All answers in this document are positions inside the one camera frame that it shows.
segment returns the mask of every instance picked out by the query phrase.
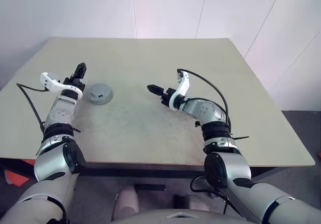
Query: gray round object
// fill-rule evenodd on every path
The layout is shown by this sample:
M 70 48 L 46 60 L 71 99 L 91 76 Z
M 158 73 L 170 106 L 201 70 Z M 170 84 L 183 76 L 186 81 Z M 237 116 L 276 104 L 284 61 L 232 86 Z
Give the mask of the gray round object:
M 98 83 L 91 87 L 88 98 L 93 104 L 102 105 L 112 99 L 112 90 L 108 85 Z

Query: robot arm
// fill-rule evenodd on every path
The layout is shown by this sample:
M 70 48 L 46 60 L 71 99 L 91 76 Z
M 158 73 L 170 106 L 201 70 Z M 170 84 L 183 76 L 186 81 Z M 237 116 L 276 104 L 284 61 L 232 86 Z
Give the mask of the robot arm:
M 188 73 L 178 70 L 179 89 L 188 81 Z M 204 170 L 207 182 L 224 194 L 248 221 L 255 223 L 319 223 L 321 211 L 294 199 L 278 188 L 251 181 L 251 171 L 231 137 L 225 111 L 209 100 L 189 98 L 169 88 L 156 85 L 148 90 L 162 99 L 162 104 L 197 119 L 201 126 L 207 154 Z
M 77 100 L 85 85 L 80 81 L 85 63 L 63 84 L 52 74 L 41 82 L 52 92 L 59 89 L 44 123 L 44 137 L 34 166 L 38 183 L 31 186 L 2 217 L 1 223 L 67 223 L 66 212 L 71 203 L 80 170 L 85 166 L 83 154 L 74 140 L 72 118 Z

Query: orange object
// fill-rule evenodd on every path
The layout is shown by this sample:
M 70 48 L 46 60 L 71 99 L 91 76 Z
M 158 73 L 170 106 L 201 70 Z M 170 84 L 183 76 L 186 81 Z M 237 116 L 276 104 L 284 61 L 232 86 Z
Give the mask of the orange object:
M 35 160 L 23 160 L 25 162 L 27 162 L 28 164 L 34 165 L 35 164 Z M 5 170 L 5 177 L 6 177 L 6 181 L 8 184 L 13 184 L 16 186 L 22 186 L 23 184 L 25 184 L 29 178 L 16 174 L 12 171 L 9 170 Z

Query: black cable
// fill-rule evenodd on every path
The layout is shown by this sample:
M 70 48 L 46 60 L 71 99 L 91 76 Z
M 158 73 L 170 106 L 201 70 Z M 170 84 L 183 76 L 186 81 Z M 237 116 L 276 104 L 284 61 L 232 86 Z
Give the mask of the black cable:
M 64 207 L 64 205 L 62 203 L 60 203 L 60 201 L 56 200 L 55 198 L 52 198 L 50 196 L 47 197 L 48 201 L 51 201 L 52 203 L 56 204 L 62 211 L 62 218 L 61 221 L 63 224 L 68 224 L 69 221 L 67 220 L 67 212 L 66 209 Z
M 30 90 L 33 90 L 33 91 L 37 91 L 37 92 L 47 92 L 48 89 L 36 89 L 36 88 L 32 88 L 32 87 L 28 87 L 28 86 L 25 86 L 23 84 L 20 84 L 20 83 L 17 83 L 17 85 L 20 85 L 21 87 L 24 87 L 24 88 L 27 88 L 27 89 L 30 89 Z
M 236 137 L 236 138 L 232 138 L 233 140 L 241 140 L 241 139 L 246 139 L 249 138 L 249 136 L 243 136 L 243 137 Z
M 188 98 L 187 100 L 184 101 L 184 103 L 187 103 L 189 101 L 192 101 L 192 100 L 203 100 L 203 101 L 209 101 L 209 102 L 212 102 L 214 103 L 215 105 L 217 105 L 217 107 L 220 108 L 221 111 L 223 111 L 223 113 L 225 113 L 226 115 L 226 111 L 222 108 L 222 106 L 220 106 L 218 103 L 214 102 L 214 101 L 211 101 L 207 98 L 203 98 L 203 97 L 192 97 L 192 98 Z M 231 120 L 230 120 L 230 117 L 228 117 L 228 126 L 229 126 L 229 131 L 231 132 L 232 131 L 232 123 L 231 123 Z
M 34 114 L 35 114 L 35 116 L 36 116 L 36 118 L 37 118 L 37 121 L 38 121 L 39 126 L 40 126 L 40 130 L 41 130 L 42 133 L 44 133 L 45 127 L 44 127 L 44 125 L 43 125 L 43 123 L 42 123 L 42 121 L 41 121 L 41 119 L 40 119 L 40 117 L 39 117 L 39 114 L 38 114 L 38 112 L 37 112 L 34 104 L 32 103 L 31 99 L 29 98 L 28 94 L 27 94 L 26 91 L 23 89 L 23 87 L 25 87 L 25 88 L 27 88 L 27 89 L 30 89 L 30 90 L 33 90 L 33 91 L 37 91 L 37 92 L 45 92 L 45 91 L 47 91 L 47 90 L 46 90 L 46 89 L 44 89 L 44 90 L 42 90 L 42 89 L 35 89 L 35 88 L 32 88 L 32 87 L 28 87 L 28 86 L 22 85 L 22 84 L 20 84 L 20 83 L 17 83 L 17 86 L 18 86 L 18 88 L 22 91 L 22 93 L 25 95 L 28 103 L 30 104 L 30 107 L 32 108 L 32 110 L 33 110 L 33 112 L 34 112 Z
M 209 80 L 205 79 L 204 77 L 198 75 L 197 73 L 194 73 L 190 70 L 186 70 L 186 69 L 182 69 L 182 68 L 178 68 L 177 69 L 177 72 L 180 73 L 181 71 L 184 71 L 184 72 L 188 72 L 200 79 L 202 79 L 203 81 L 205 81 L 207 84 L 209 84 L 212 88 L 214 88 L 216 90 L 216 92 L 219 94 L 219 96 L 222 98 L 222 101 L 224 103 L 224 106 L 225 106 L 225 111 L 226 111 L 226 124 L 228 125 L 228 118 L 229 118 L 229 108 L 227 106 L 227 102 L 225 100 L 225 97 L 223 96 L 223 94 L 221 93 L 221 91 L 214 85 L 212 84 Z
M 236 209 L 236 207 L 230 202 L 230 200 L 225 195 L 223 195 L 220 191 L 218 191 L 218 190 L 208 190 L 208 189 L 198 189 L 198 190 L 194 189 L 193 188 L 194 181 L 196 181 L 197 179 L 199 179 L 201 177 L 205 177 L 205 175 L 196 176 L 193 180 L 191 180 L 190 189 L 191 189 L 192 192 L 196 192 L 196 193 L 199 193 L 199 192 L 212 193 L 212 194 L 220 197 L 221 199 L 223 199 L 226 202 L 226 204 L 230 205 L 233 208 L 233 210 L 236 211 L 236 213 L 238 213 L 240 216 L 242 216 L 241 213 Z
M 79 130 L 79 129 L 76 129 L 76 128 L 72 128 L 74 131 L 76 131 L 76 132 L 79 132 L 79 133 L 81 133 L 81 131 Z
M 224 215 L 225 215 L 225 213 L 226 213 L 227 206 L 228 206 L 228 204 L 227 204 L 227 202 L 225 202 L 225 206 L 224 206 L 224 210 L 223 210 L 223 214 L 224 214 Z

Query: table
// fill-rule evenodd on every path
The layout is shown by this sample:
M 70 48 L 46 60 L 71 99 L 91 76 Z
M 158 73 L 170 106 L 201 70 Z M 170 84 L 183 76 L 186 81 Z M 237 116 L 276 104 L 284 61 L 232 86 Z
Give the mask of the table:
M 229 39 L 51 38 L 0 92 L 1 158 L 35 159 L 42 134 L 19 82 L 42 88 L 40 73 L 62 79 L 85 62 L 86 89 L 106 83 L 111 102 L 92 105 L 87 92 L 79 101 L 75 138 L 89 162 L 202 166 L 200 128 L 192 118 L 171 111 L 148 92 L 148 84 L 176 88 L 176 69 L 192 70 L 224 94 L 236 144 L 252 167 L 311 166 L 314 160 L 277 109 L 260 81 Z M 189 96 L 223 105 L 204 82 L 190 76 Z M 45 120 L 56 96 L 28 91 Z

